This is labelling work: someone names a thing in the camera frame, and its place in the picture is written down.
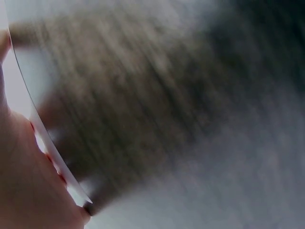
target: red fingernail polish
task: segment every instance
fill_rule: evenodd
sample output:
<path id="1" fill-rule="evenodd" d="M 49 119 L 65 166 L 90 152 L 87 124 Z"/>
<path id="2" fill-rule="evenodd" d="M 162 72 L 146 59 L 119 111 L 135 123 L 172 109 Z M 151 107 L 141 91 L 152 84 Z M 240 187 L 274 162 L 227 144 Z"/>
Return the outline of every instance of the red fingernail polish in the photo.
<path id="1" fill-rule="evenodd" d="M 52 158 L 50 157 L 50 155 L 46 154 L 46 157 L 48 158 L 48 160 L 53 164 Z"/>
<path id="2" fill-rule="evenodd" d="M 35 132 L 35 128 L 34 128 L 34 125 L 33 125 L 33 123 L 32 123 L 32 122 L 30 122 L 30 125 L 31 125 L 31 127 L 32 127 L 33 131 Z"/>
<path id="3" fill-rule="evenodd" d="M 62 174 L 58 174 L 59 178 L 63 181 L 63 183 L 65 183 L 65 185 L 67 185 L 67 181 L 66 179 L 63 177 Z"/>

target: blurry dark object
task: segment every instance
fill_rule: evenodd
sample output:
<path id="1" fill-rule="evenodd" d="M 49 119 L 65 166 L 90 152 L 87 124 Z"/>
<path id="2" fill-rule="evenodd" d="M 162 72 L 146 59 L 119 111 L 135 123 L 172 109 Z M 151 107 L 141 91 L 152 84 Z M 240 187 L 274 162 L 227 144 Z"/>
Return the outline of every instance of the blurry dark object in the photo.
<path id="1" fill-rule="evenodd" d="M 10 0 L 91 229 L 305 224 L 304 3 Z"/>

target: white surface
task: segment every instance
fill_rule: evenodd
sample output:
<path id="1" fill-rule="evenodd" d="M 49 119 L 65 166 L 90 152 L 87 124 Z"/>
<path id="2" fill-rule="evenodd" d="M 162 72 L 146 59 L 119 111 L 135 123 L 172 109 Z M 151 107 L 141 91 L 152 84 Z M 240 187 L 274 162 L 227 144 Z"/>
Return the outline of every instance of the white surface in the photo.
<path id="1" fill-rule="evenodd" d="M 0 30 L 8 28 L 7 15 L 5 11 L 4 0 L 0 0 Z M 5 82 L 5 94 L 9 107 L 26 118 L 31 114 L 31 101 L 28 91 L 21 76 L 15 55 L 12 50 L 9 51 L 3 65 L 3 74 Z M 44 152 L 45 146 L 42 139 L 37 135 L 37 143 Z"/>

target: hand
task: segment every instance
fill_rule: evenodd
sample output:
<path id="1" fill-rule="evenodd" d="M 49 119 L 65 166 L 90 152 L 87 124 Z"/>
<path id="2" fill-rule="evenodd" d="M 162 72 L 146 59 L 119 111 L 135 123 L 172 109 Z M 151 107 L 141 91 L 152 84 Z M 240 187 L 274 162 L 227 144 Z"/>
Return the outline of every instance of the hand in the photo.
<path id="1" fill-rule="evenodd" d="M 83 229 L 90 216 L 75 205 L 39 150 L 30 122 L 13 113 L 4 94 L 2 62 L 10 48 L 0 31 L 0 225 L 4 229 Z"/>

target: finger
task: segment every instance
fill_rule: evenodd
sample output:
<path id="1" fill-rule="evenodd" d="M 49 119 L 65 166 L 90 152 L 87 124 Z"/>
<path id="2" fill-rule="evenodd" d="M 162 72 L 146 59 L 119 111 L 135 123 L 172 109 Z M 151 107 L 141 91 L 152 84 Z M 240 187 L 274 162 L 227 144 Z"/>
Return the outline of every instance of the finger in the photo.
<path id="1" fill-rule="evenodd" d="M 87 223 L 89 223 L 89 221 L 91 219 L 91 216 L 89 215 L 89 213 L 84 208 L 79 207 L 79 206 L 78 206 L 78 208 L 81 212 L 81 216 L 82 216 L 84 225 L 86 225 Z"/>
<path id="2" fill-rule="evenodd" d="M 3 63 L 10 49 L 10 35 L 7 30 L 0 31 L 0 63 Z"/>

